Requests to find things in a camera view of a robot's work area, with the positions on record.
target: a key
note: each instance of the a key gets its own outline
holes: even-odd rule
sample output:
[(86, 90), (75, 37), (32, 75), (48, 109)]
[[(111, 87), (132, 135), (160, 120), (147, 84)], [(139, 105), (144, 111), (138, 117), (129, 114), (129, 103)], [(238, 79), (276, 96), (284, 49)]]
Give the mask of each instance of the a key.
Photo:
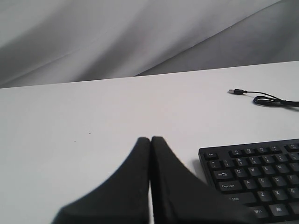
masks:
[(299, 198), (299, 190), (298, 188), (288, 188), (288, 192), (293, 199)]
[(265, 147), (259, 147), (257, 148), (257, 152), (263, 154), (263, 153), (267, 153), (268, 150)]
[(237, 191), (241, 190), (242, 186), (239, 181), (226, 181), (226, 182), (219, 182), (219, 189), (221, 191)]
[(276, 154), (275, 157), (278, 162), (288, 162), (288, 158), (286, 158), (286, 156), (283, 154)]
[(250, 207), (250, 209), (254, 211), (258, 219), (269, 217), (267, 210), (263, 206)]
[(204, 157), (206, 160), (216, 160), (218, 159), (217, 153), (205, 153)]
[(299, 215), (299, 202), (289, 203), (289, 206), (294, 214)]
[(272, 184), (270, 180), (267, 177), (264, 178), (258, 178), (257, 180), (262, 188), (270, 188), (272, 187)]
[(271, 155), (263, 155), (262, 159), (265, 163), (274, 163), (274, 159)]
[(272, 197), (268, 191), (258, 191), (257, 195), (261, 199), (262, 202), (271, 202)]
[(243, 153), (240, 149), (235, 149), (235, 150), (230, 151), (230, 155), (231, 155), (231, 157), (239, 157), (239, 156), (242, 156)]
[(229, 169), (214, 171), (216, 180), (229, 180), (233, 178), (233, 174)]
[(262, 169), (266, 175), (274, 175), (275, 171), (272, 166), (262, 166)]
[(283, 187), (286, 185), (286, 182), (282, 176), (274, 176), (273, 181), (277, 186)]
[(297, 175), (293, 174), (293, 175), (288, 175), (286, 177), (289, 180), (290, 184), (292, 184), (292, 185), (299, 184), (299, 178)]
[(252, 165), (259, 165), (261, 164), (260, 159), (257, 156), (249, 157), (249, 161)]
[(299, 155), (298, 153), (290, 153), (289, 157), (291, 158), (291, 160), (293, 161), (298, 161), (299, 160)]
[(252, 204), (256, 202), (256, 197), (252, 192), (225, 195), (225, 197), (233, 202), (239, 202), (241, 204)]
[(278, 172), (280, 172), (281, 174), (286, 174), (289, 173), (290, 170), (288, 169), (288, 167), (286, 167), (285, 164), (278, 164), (276, 165), (276, 169), (278, 170)]
[(271, 151), (272, 153), (280, 153), (280, 152), (281, 152), (280, 148), (277, 147), (277, 146), (271, 146), (271, 147), (270, 147), (270, 151)]
[(244, 152), (246, 155), (253, 155), (255, 153), (254, 149), (250, 149), (250, 148), (245, 149)]
[(287, 145), (286, 149), (289, 152), (299, 151), (299, 146), (297, 144), (290, 144), (290, 145)]
[(272, 192), (273, 192), (274, 196), (276, 197), (276, 199), (279, 201), (288, 199), (288, 195), (286, 195), (285, 191), (282, 189), (273, 190)]
[(270, 208), (272, 214), (276, 217), (289, 215), (289, 212), (286, 209), (284, 204), (272, 204), (272, 205), (269, 205), (269, 208)]
[(289, 163), (289, 166), (291, 167), (291, 169), (294, 172), (299, 172), (299, 163), (295, 162), (295, 163)]
[(248, 177), (247, 173), (243, 168), (235, 169), (235, 174), (238, 178), (245, 178)]
[(247, 189), (256, 189), (257, 188), (256, 182), (253, 179), (244, 180), (244, 184)]
[(260, 175), (262, 175), (261, 171), (257, 167), (249, 167), (248, 171), (250, 172), (251, 176), (260, 176)]
[(209, 163), (210, 163), (210, 167), (212, 169), (220, 169), (221, 168), (221, 164), (219, 163), (218, 160), (209, 161)]
[(248, 166), (248, 163), (245, 158), (237, 158), (236, 162), (240, 167)]
[(232, 160), (223, 160), (223, 164), (225, 168), (232, 168), (235, 167), (235, 164)]

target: white desk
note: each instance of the white desk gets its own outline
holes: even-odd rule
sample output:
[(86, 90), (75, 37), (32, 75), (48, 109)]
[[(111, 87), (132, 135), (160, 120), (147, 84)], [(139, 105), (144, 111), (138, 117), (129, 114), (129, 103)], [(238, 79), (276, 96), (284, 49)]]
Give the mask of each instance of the white desk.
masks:
[(200, 147), (299, 138), (299, 62), (0, 90), (0, 223), (49, 223), (106, 180), (139, 136), (164, 136), (204, 180)]

